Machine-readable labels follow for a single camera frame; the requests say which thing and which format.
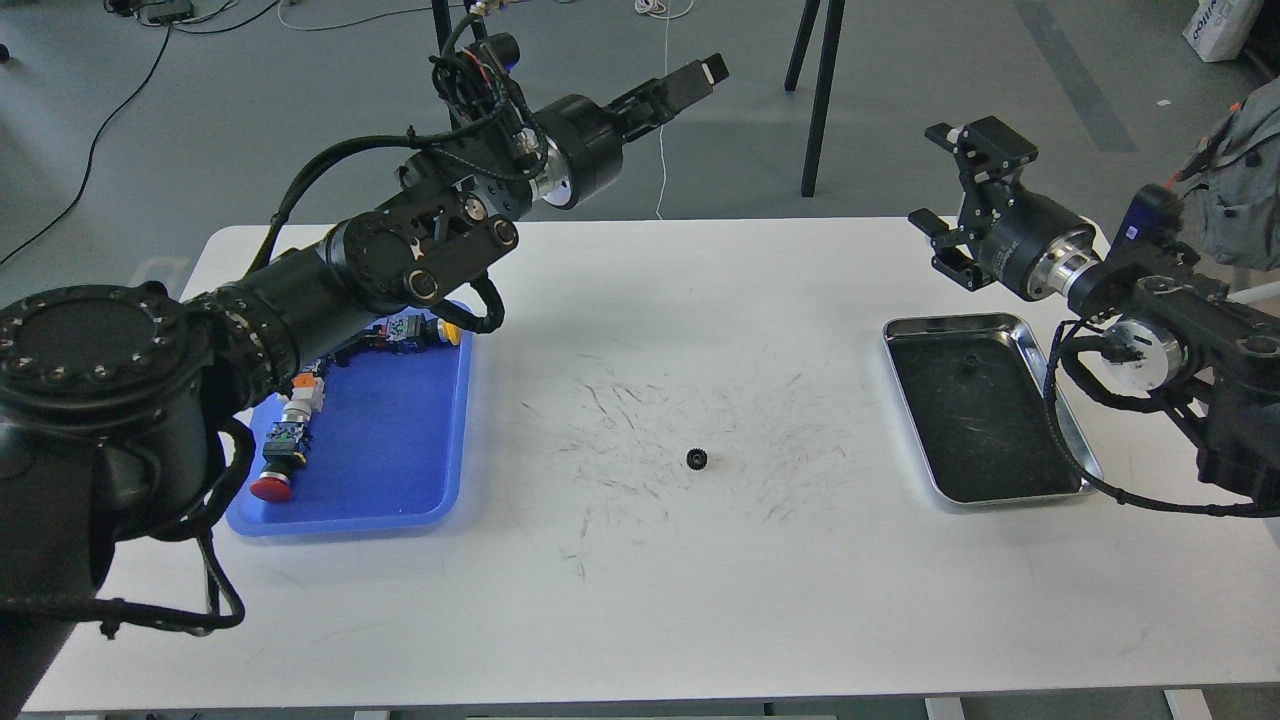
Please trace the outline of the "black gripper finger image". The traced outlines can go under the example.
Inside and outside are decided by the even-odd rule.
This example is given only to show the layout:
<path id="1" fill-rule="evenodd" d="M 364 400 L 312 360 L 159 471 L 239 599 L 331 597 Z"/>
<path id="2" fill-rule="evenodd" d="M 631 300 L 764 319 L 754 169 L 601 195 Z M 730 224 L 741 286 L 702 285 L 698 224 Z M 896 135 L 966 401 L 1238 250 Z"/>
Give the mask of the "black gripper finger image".
<path id="1" fill-rule="evenodd" d="M 630 105 L 662 105 L 678 115 L 709 96 L 713 88 L 728 77 L 728 67 L 719 53 L 690 61 L 666 77 L 640 83 L 612 101 L 612 123 L 620 126 L 620 111 Z"/>
<path id="2" fill-rule="evenodd" d="M 662 105 L 630 105 L 620 111 L 620 137 L 622 145 L 632 143 L 654 129 L 669 123 L 675 111 Z"/>
<path id="3" fill-rule="evenodd" d="M 960 249 L 966 240 L 960 229 L 954 229 L 927 208 L 909 213 L 908 222 L 927 236 L 933 251 L 931 265 L 934 270 L 970 292 L 991 284 L 991 274 Z"/>
<path id="4" fill-rule="evenodd" d="M 1023 169 L 1039 149 L 996 117 L 965 126 L 938 123 L 924 137 L 951 155 L 963 188 L 960 225 L 991 225 L 1014 206 Z"/>

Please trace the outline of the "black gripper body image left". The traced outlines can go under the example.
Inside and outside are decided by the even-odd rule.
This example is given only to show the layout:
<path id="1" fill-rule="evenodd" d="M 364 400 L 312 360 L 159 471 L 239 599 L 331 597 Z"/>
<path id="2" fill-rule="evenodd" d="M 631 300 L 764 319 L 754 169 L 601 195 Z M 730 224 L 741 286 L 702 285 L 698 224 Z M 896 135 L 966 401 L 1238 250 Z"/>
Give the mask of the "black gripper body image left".
<path id="1" fill-rule="evenodd" d="M 571 94 L 535 111 L 549 143 L 547 164 L 535 179 L 536 193 L 553 208 L 570 210 L 612 184 L 623 164 L 628 101 L 604 106 Z"/>

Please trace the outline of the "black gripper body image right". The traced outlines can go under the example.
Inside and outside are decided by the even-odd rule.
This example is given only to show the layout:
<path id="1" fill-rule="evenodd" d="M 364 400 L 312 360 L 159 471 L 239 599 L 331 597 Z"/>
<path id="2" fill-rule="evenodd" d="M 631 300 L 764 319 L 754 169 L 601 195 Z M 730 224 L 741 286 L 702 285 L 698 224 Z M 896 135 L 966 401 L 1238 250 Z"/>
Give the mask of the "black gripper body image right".
<path id="1" fill-rule="evenodd" d="M 1060 202 L 1016 190 L 979 243 L 984 272 L 1019 299 L 1068 296 L 1082 273 L 1097 264 L 1094 227 Z"/>

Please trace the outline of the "black robot arm image left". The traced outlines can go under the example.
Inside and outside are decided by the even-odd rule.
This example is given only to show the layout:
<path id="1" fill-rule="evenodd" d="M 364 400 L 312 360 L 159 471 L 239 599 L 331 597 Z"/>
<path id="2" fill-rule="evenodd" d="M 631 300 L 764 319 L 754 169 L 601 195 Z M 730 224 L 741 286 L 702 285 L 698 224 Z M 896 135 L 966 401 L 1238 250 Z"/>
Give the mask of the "black robot arm image left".
<path id="1" fill-rule="evenodd" d="M 424 307 L 462 331 L 506 310 L 488 272 L 543 199 L 575 208 L 622 150 L 708 97 L 721 55 L 607 105 L 530 110 L 520 50 L 470 6 L 431 58 L 454 127 L 348 138 L 291 182 L 238 281 L 178 302 L 163 284 L 81 284 L 3 309 L 3 716 L 74 626 L 204 637 L 244 620 L 212 528 L 250 474 L 238 414 L 378 318 Z"/>

